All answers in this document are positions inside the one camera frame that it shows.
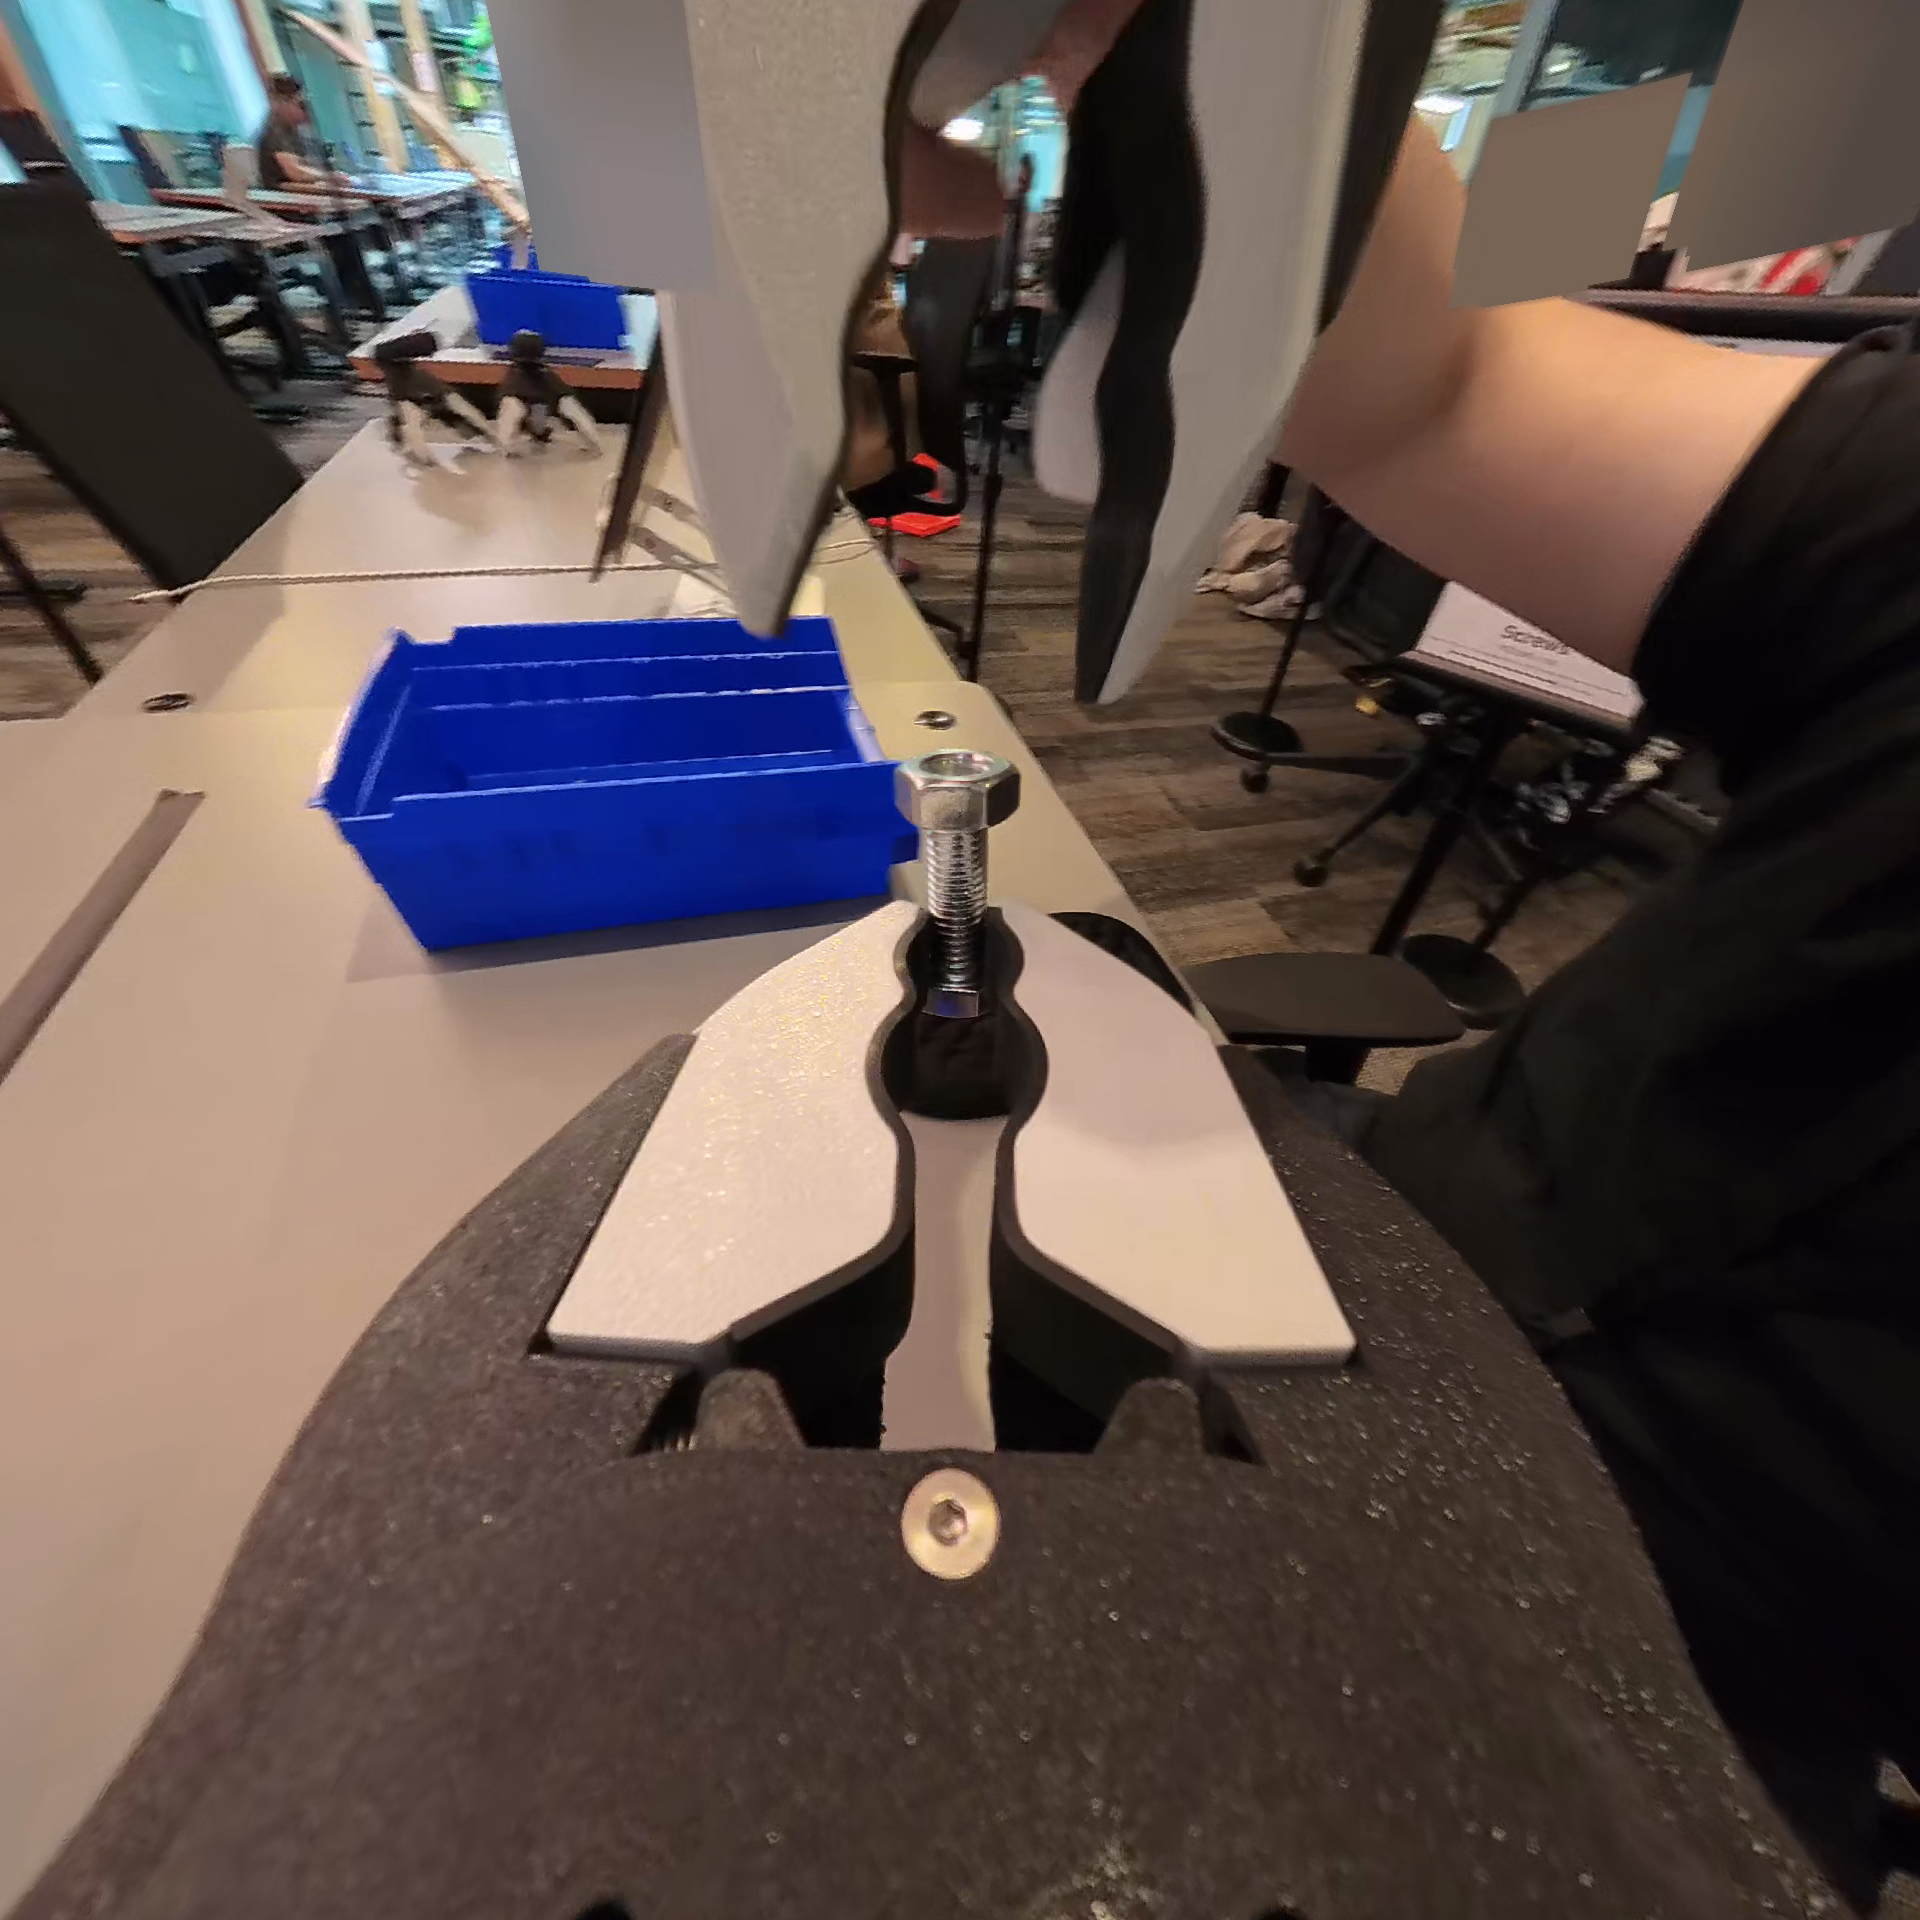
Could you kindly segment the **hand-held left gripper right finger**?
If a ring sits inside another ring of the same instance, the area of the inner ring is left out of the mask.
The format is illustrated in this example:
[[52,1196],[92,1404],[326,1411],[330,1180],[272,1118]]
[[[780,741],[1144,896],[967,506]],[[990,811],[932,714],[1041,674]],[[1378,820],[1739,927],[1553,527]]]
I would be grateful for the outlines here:
[[990,1415],[1000,1451],[1092,1451],[1150,1381],[1336,1372],[1354,1330],[1225,1048],[1105,918],[1004,905]]

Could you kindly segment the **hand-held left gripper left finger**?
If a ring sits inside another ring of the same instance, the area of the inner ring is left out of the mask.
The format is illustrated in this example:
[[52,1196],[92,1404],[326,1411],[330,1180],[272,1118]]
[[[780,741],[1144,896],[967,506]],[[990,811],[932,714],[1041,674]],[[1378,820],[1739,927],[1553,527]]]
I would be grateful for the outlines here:
[[550,1351],[754,1370],[805,1442],[880,1442],[918,1196],[880,1054],[918,927],[880,905],[699,1027],[545,1323]]

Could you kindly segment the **white cloth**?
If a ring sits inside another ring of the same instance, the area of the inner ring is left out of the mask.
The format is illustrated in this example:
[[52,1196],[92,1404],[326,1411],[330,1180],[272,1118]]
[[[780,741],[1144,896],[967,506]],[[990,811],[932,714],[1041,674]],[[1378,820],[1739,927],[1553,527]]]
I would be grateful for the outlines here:
[[1215,561],[1197,579],[1197,595],[1225,599],[1252,620],[1287,620],[1304,610],[1300,527],[1287,515],[1238,513]]

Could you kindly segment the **person's right forearm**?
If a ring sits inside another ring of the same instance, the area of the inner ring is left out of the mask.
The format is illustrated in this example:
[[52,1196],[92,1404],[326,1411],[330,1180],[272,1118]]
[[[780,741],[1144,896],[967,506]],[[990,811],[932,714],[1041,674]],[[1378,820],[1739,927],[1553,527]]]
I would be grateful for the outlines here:
[[1407,118],[1281,462],[1370,537],[1615,674],[1813,355],[1547,299],[1454,305],[1465,190]]

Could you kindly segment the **tag sign board on stand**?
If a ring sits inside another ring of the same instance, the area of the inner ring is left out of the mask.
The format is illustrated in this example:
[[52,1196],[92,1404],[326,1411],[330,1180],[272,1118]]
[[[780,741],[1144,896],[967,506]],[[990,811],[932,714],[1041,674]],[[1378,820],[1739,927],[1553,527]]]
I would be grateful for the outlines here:
[[[1293,876],[1314,888],[1367,831],[1419,814],[1424,839],[1367,952],[1407,956],[1425,980],[1498,978],[1493,948],[1522,905],[1570,876],[1593,833],[1651,797],[1684,756],[1647,731],[1627,676],[1455,585],[1366,693],[1405,696],[1416,744],[1384,761],[1381,797]],[[1498,898],[1470,941],[1416,935],[1434,883],[1470,839],[1493,863]]]

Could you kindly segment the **blue plastic bin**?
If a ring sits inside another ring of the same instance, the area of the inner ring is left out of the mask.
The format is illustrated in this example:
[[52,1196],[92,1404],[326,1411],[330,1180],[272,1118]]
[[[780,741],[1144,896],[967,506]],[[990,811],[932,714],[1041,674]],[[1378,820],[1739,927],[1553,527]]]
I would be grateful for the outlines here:
[[394,633],[314,808],[428,952],[880,898],[914,853],[824,614]]
[[615,352],[631,337],[624,290],[535,267],[467,275],[474,334],[490,351],[510,351],[518,334],[539,334],[548,351]]

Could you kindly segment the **black microphone stand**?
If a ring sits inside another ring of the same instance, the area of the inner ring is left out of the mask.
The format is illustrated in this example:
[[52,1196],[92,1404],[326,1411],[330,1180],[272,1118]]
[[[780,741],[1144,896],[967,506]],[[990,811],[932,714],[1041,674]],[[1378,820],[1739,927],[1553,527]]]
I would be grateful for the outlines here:
[[1031,186],[1039,178],[1036,158],[1022,146],[1015,190],[1010,199],[1010,223],[1002,234],[1000,288],[980,324],[980,347],[969,358],[969,393],[980,420],[980,530],[974,565],[974,609],[962,636],[962,678],[980,678],[987,644],[990,574],[996,561],[1000,504],[1002,504],[1002,447],[1015,404],[1031,383],[1039,362],[1041,305],[1029,275],[1029,217]]

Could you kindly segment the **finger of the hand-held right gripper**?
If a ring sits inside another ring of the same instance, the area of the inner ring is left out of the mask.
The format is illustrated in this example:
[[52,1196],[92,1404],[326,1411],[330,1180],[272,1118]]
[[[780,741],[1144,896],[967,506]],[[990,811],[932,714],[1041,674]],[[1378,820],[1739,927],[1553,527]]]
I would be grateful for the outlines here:
[[932,2],[490,2],[541,267],[652,290],[730,610],[776,636],[839,496]]
[[1321,324],[1367,2],[1138,2],[1068,120],[1039,484],[1088,510],[1075,698],[1125,696]]

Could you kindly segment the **red object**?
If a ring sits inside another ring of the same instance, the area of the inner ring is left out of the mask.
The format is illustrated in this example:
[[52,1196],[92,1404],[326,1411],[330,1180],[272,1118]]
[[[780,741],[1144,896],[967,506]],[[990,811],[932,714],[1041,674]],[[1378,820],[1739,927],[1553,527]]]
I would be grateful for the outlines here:
[[849,504],[886,537],[937,539],[962,524],[967,494],[967,468],[943,468],[919,452],[873,488],[851,494]]

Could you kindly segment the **idle hand-held gripper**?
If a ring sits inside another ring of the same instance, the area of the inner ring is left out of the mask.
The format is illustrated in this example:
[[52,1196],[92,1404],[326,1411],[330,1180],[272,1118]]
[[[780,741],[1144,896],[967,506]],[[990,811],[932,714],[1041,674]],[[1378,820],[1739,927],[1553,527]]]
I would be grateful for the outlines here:
[[493,440],[490,417],[428,368],[437,351],[441,339],[428,328],[372,343],[372,367],[387,403],[387,443],[415,469],[445,468],[445,447],[432,440],[435,424],[451,429],[460,440]]
[[596,456],[600,437],[576,393],[548,367],[548,343],[539,331],[521,328],[506,343],[506,373],[493,415],[493,447],[518,454],[569,440]]

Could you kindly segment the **black round stand base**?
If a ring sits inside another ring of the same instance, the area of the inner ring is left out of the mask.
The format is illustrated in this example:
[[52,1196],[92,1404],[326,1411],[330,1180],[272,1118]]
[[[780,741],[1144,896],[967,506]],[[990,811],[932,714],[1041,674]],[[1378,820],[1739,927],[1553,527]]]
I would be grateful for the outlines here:
[[1238,780],[1248,793],[1263,793],[1274,769],[1304,752],[1300,731],[1267,709],[1228,713],[1210,725],[1210,741],[1240,764]]

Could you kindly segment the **silver hex bolt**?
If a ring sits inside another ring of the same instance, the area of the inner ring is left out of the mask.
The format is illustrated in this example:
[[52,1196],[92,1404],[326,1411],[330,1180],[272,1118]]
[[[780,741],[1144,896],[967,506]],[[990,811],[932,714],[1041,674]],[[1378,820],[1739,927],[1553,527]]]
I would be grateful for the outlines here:
[[918,831],[924,912],[932,923],[932,978],[980,980],[990,909],[990,833],[1019,814],[1013,761],[941,747],[898,764],[898,811]]

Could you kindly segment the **person's right hand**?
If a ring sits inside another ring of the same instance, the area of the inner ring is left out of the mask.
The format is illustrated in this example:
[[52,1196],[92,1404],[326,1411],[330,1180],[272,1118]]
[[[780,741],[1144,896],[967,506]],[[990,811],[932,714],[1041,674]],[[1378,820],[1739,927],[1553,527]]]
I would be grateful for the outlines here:
[[910,238],[996,238],[1002,186],[984,146],[948,139],[976,91],[1039,79],[1064,116],[1110,56],[1138,2],[956,2],[903,111],[891,231]]

